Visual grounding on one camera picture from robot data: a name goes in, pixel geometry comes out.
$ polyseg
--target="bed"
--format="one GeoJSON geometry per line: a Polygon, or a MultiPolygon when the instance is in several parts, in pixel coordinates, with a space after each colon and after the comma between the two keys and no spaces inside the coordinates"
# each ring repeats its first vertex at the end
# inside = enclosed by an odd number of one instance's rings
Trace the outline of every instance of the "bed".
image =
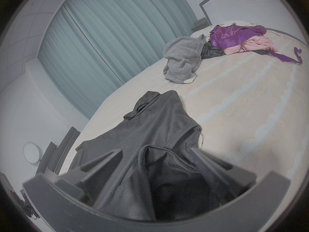
{"type": "Polygon", "coordinates": [[[204,59],[193,83],[176,84],[164,79],[167,60],[161,59],[102,103],[69,151],[60,174],[68,171],[77,146],[114,128],[146,91],[175,90],[187,114],[202,127],[202,150],[255,172],[257,181],[270,170],[291,179],[266,229],[291,202],[309,166],[308,48],[288,35],[268,31],[266,36],[289,57],[295,58],[294,47],[301,48],[303,64],[243,52],[204,59]]]}

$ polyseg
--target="pink garment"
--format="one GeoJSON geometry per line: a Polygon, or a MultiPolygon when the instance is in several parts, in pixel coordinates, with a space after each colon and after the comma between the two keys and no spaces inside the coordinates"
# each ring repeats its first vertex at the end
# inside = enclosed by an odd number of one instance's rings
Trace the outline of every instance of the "pink garment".
{"type": "Polygon", "coordinates": [[[269,38],[263,35],[253,36],[243,43],[224,49],[226,55],[230,55],[237,52],[243,51],[254,51],[254,50],[271,50],[273,52],[278,51],[275,45],[269,38]]]}

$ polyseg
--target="curtain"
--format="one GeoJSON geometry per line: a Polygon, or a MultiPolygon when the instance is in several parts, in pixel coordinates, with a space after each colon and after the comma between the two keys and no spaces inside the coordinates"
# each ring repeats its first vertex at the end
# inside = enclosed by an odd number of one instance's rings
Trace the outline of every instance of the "curtain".
{"type": "Polygon", "coordinates": [[[163,57],[170,40],[191,35],[185,0],[67,0],[39,60],[63,95],[91,118],[113,91],[163,57]]]}

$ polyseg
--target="tiled ceiling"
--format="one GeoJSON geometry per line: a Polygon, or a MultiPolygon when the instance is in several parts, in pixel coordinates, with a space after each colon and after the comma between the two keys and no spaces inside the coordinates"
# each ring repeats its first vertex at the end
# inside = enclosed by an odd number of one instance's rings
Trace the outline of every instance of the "tiled ceiling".
{"type": "Polygon", "coordinates": [[[0,45],[0,93],[37,56],[43,34],[64,1],[28,0],[21,8],[0,45]]]}

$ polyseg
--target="pillow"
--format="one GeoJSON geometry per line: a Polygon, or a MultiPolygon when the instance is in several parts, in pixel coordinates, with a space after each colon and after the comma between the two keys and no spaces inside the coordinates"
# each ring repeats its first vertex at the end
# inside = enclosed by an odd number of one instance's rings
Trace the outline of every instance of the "pillow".
{"type": "Polygon", "coordinates": [[[206,41],[208,41],[208,40],[210,40],[210,36],[209,36],[210,35],[210,31],[213,30],[216,25],[220,25],[220,26],[226,27],[226,26],[229,26],[229,25],[232,25],[232,24],[236,24],[238,26],[244,26],[244,27],[252,27],[252,26],[256,26],[257,25],[257,24],[254,24],[254,23],[245,22],[245,21],[238,21],[238,20],[226,21],[226,22],[223,22],[221,24],[211,25],[209,27],[206,27],[204,29],[196,31],[193,34],[191,34],[191,37],[198,38],[201,34],[204,34],[205,37],[206,37],[206,41]]]}

